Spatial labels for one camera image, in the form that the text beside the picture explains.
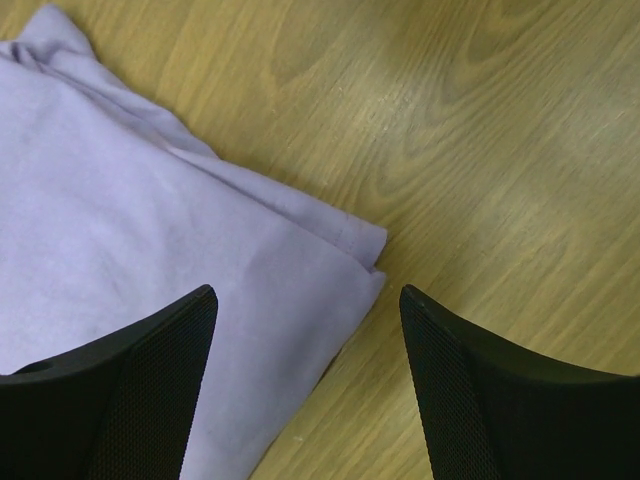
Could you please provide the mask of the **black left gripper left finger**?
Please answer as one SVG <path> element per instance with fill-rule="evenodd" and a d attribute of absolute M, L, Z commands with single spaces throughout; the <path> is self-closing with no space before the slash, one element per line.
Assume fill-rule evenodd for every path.
<path fill-rule="evenodd" d="M 2 478 L 179 478 L 216 316 L 216 294 L 203 285 L 2 376 Z"/>

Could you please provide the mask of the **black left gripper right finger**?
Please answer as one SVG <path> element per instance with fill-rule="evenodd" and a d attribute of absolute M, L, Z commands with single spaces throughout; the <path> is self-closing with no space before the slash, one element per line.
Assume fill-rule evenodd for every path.
<path fill-rule="evenodd" d="M 437 479 L 635 479 L 639 380 L 521 347 L 414 286 L 399 308 Z"/>

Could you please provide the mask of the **purple t shirt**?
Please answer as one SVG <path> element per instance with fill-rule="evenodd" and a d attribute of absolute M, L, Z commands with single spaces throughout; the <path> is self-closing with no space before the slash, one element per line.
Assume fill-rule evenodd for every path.
<path fill-rule="evenodd" d="M 245 479 L 370 311 L 384 229 L 219 159 L 57 7 L 1 45 L 1 369 L 208 284 L 185 479 Z"/>

